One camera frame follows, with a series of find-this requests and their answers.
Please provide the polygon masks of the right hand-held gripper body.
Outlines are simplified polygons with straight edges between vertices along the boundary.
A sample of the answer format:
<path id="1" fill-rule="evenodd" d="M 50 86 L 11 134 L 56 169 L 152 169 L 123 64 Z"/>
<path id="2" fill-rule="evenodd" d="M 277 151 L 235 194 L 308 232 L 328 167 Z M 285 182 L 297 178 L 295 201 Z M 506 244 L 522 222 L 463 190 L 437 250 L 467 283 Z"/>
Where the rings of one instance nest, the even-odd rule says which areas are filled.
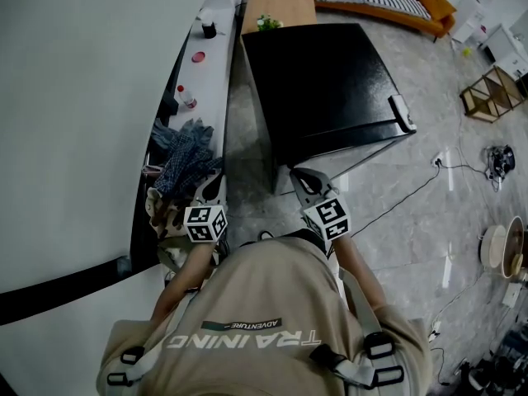
<path id="1" fill-rule="evenodd" d="M 347 203 L 327 175 L 298 167 L 290 170 L 290 180 L 305 223 L 325 243 L 350 233 L 351 217 Z"/>

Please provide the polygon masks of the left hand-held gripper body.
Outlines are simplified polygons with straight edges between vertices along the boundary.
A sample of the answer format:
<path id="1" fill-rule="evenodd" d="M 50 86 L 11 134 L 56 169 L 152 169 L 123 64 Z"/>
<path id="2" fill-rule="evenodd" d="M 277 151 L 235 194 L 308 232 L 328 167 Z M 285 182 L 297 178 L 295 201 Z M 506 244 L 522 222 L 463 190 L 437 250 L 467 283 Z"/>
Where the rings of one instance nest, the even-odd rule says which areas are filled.
<path id="1" fill-rule="evenodd" d="M 227 228 L 227 181 L 217 172 L 196 190 L 191 205 L 186 207 L 184 228 L 192 243 L 217 243 Z"/>

